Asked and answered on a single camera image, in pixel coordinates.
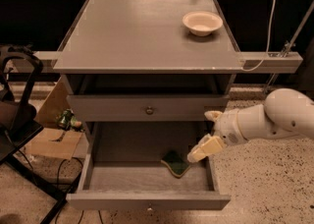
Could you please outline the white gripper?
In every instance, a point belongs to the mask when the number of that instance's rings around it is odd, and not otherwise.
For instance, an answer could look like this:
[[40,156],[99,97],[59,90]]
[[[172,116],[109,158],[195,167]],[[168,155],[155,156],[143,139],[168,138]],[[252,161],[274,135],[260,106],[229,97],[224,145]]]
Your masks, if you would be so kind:
[[187,160],[191,163],[198,162],[205,157],[222,151],[226,145],[237,145],[247,143],[237,123],[238,109],[227,112],[206,111],[204,116],[208,121],[214,122],[213,133],[205,135],[189,154]]

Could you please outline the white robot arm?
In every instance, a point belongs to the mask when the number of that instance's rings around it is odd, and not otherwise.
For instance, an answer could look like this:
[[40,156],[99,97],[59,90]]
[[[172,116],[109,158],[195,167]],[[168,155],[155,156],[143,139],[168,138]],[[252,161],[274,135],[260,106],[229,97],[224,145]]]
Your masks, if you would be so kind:
[[227,146],[255,139],[314,139],[314,101],[294,89],[276,89],[267,95],[263,104],[226,112],[207,111],[204,115],[214,123],[213,132],[189,152],[187,160],[191,163],[221,152]]

